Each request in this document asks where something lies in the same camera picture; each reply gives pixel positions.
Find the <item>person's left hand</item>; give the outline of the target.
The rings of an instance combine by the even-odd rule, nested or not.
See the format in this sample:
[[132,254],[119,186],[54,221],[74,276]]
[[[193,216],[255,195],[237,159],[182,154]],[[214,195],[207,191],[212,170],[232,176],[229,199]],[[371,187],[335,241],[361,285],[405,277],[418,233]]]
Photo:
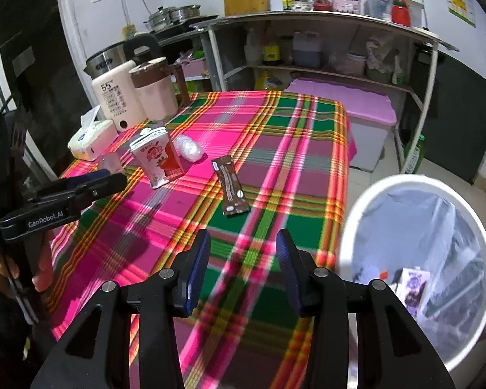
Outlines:
[[[48,231],[43,237],[43,244],[41,247],[40,258],[38,261],[37,273],[32,278],[32,283],[38,292],[45,291],[52,284],[53,280],[53,265],[51,243],[55,237],[53,231]],[[20,275],[20,270],[16,263],[10,257],[3,257],[0,254],[0,292],[12,298],[12,291],[8,285],[8,279],[13,277],[17,279]]]

